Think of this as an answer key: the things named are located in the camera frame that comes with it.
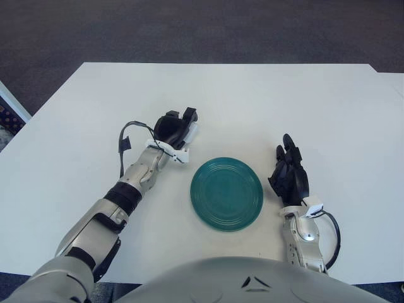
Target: green plate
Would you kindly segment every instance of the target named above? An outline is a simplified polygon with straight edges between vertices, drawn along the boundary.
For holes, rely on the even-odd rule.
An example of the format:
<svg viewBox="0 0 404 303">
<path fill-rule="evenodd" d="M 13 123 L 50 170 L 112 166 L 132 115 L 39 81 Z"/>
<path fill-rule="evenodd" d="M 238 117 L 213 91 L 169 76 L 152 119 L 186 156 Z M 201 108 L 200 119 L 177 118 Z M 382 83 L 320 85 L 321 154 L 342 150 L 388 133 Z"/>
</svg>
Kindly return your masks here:
<svg viewBox="0 0 404 303">
<path fill-rule="evenodd" d="M 191 183 L 191 201 L 208 225 L 233 232 L 258 217 L 263 205 L 263 188 L 245 163 L 233 158 L 216 158 L 196 171 Z"/>
</svg>

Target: white bracket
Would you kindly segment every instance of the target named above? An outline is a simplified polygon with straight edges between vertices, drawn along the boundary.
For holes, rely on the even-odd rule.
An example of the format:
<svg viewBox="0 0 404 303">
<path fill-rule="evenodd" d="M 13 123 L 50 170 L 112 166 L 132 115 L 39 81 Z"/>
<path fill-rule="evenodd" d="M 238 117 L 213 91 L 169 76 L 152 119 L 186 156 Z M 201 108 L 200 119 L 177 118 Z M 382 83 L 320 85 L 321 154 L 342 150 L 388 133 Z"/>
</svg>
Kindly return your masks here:
<svg viewBox="0 0 404 303">
<path fill-rule="evenodd" d="M 154 146 L 157 148 L 163 148 L 166 153 L 168 153 L 173 161 L 180 161 L 182 163 L 188 163 L 189 162 L 189 150 L 187 148 L 183 148 L 181 150 L 175 150 L 174 147 L 172 147 L 169 144 L 166 144 L 165 142 L 156 140 L 156 142 L 153 139 L 148 139 L 146 141 L 146 147 L 149 146 Z"/>
<path fill-rule="evenodd" d="M 198 125 L 196 124 L 196 122 L 192 122 L 191 125 L 189 126 L 189 131 L 183 140 L 185 142 L 185 144 L 192 142 L 192 140 L 195 137 L 197 129 L 198 129 Z M 189 149 L 187 147 L 184 147 L 180 150 L 175 150 L 174 147 L 172 147 L 171 145 L 169 145 L 165 142 L 159 141 L 159 140 L 155 141 L 153 139 L 148 139 L 146 141 L 146 147 L 149 147 L 149 146 L 163 148 L 164 151 L 171 156 L 171 159 L 174 162 L 176 162 L 177 160 L 182 163 L 189 162 Z"/>
<path fill-rule="evenodd" d="M 301 206 L 286 206 L 279 211 L 281 217 L 294 214 L 295 217 L 311 218 L 314 213 L 323 209 L 323 203 L 317 196 L 303 198 Z"/>
</svg>

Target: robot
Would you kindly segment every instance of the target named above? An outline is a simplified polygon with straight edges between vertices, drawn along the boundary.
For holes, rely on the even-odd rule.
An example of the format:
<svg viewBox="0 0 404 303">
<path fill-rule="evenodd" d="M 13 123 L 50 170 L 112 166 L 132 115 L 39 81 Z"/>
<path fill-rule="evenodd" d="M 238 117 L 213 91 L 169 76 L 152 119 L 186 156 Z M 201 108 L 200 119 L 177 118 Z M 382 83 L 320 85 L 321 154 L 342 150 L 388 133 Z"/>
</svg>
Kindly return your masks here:
<svg viewBox="0 0 404 303">
<path fill-rule="evenodd" d="M 55 258 L 4 302 L 90 303 L 94 283 L 108 270 L 121 245 L 119 233 L 155 185 L 157 175 L 170 159 L 188 161 L 187 145 L 197 120 L 196 109 L 187 108 L 181 118 L 178 112 L 166 113 L 154 129 L 138 121 L 127 123 L 119 137 L 121 178 L 66 234 Z M 138 161 L 124 171 L 123 153 L 131 145 L 123 134 L 131 125 L 147 128 L 152 139 L 146 142 Z M 285 218 L 287 262 L 242 257 L 204 259 L 170 270 L 117 302 L 386 302 L 328 276 L 327 269 L 340 248 L 339 229 L 336 253 L 325 263 L 314 218 L 327 213 L 320 200 L 309 196 L 299 149 L 287 134 L 283 143 L 286 152 L 282 146 L 276 149 L 277 164 L 269 182 L 284 204 L 280 214 Z"/>
</svg>

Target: wire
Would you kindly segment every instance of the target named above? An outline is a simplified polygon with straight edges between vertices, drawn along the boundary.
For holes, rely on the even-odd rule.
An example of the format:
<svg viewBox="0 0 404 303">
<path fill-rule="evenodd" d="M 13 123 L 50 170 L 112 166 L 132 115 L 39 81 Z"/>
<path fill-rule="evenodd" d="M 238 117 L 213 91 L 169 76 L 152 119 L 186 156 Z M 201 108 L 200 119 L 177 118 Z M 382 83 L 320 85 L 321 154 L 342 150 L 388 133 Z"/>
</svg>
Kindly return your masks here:
<svg viewBox="0 0 404 303">
<path fill-rule="evenodd" d="M 323 215 L 327 215 L 328 218 L 330 218 L 330 220 L 333 222 L 335 233 L 336 233 L 336 247 L 334 249 L 333 256 L 331 257 L 331 259 L 326 264 L 326 269 L 328 270 L 334 265 L 334 263 L 335 263 L 335 261 L 336 261 L 336 259 L 338 257 L 338 254 L 340 253 L 341 232 L 340 232 L 340 227 L 338 226 L 338 222 L 335 220 L 334 216 L 332 214 L 328 213 L 327 211 L 321 210 L 320 215 L 315 216 L 315 217 L 311 217 L 311 218 L 319 218 L 319 217 L 321 217 Z"/>
<path fill-rule="evenodd" d="M 152 148 L 156 148 L 156 149 L 158 149 L 158 150 L 161 150 L 164 154 L 166 154 L 166 155 L 169 156 L 169 157 L 172 157 L 172 158 L 174 157 L 173 155 L 170 155 L 169 153 L 167 153 L 167 152 L 164 150 L 164 148 L 162 148 L 162 147 L 157 143 L 154 130 L 153 130 L 150 126 L 148 126 L 146 123 L 139 122 L 139 121 L 129 121 L 128 123 L 125 124 L 125 126 L 122 128 L 121 132 L 119 133 L 118 148 L 119 148 L 119 161 L 120 161 L 120 163 L 121 163 L 121 168 L 120 168 L 120 171 L 119 171 L 119 177 L 122 177 L 122 176 L 124 175 L 124 161 L 123 161 L 123 160 L 124 160 L 124 151 L 131 148 L 131 147 L 130 147 L 130 143 L 127 143 L 128 145 L 127 145 L 127 147 L 126 147 L 125 149 L 122 148 L 122 142 L 124 142 L 124 138 L 123 138 L 123 137 L 124 137 L 124 132 L 125 132 L 125 129 L 126 129 L 128 126 L 131 126 L 131 125 L 140 126 L 140 127 L 142 127 L 142 128 L 147 128 L 147 130 L 149 130 L 149 132 L 150 132 L 150 134 L 151 134 L 151 137 L 153 138 L 154 142 L 156 143 L 156 146 L 151 146 L 151 147 L 152 147 Z"/>
</svg>

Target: white table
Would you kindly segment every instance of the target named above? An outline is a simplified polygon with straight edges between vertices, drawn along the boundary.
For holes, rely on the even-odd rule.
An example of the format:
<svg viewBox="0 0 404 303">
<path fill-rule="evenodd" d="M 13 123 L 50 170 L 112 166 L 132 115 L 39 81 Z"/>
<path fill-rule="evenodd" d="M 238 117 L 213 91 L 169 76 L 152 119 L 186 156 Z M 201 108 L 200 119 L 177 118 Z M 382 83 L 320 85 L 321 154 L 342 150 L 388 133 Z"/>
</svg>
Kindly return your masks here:
<svg viewBox="0 0 404 303">
<path fill-rule="evenodd" d="M 170 163 L 130 218 L 104 281 L 144 283 L 200 258 L 285 260 L 281 207 L 266 178 L 289 133 L 300 147 L 311 194 L 342 230 L 330 275 L 347 283 L 404 280 L 403 100 L 368 65 L 84 63 L 0 153 L 0 270 L 32 274 L 63 235 L 118 178 L 117 139 L 137 119 L 195 107 L 191 163 Z M 134 162 L 149 134 L 128 130 Z M 215 157 L 247 163 L 264 189 L 257 220 L 212 230 L 194 213 L 189 186 Z M 318 219 L 324 258 L 332 225 Z"/>
</svg>

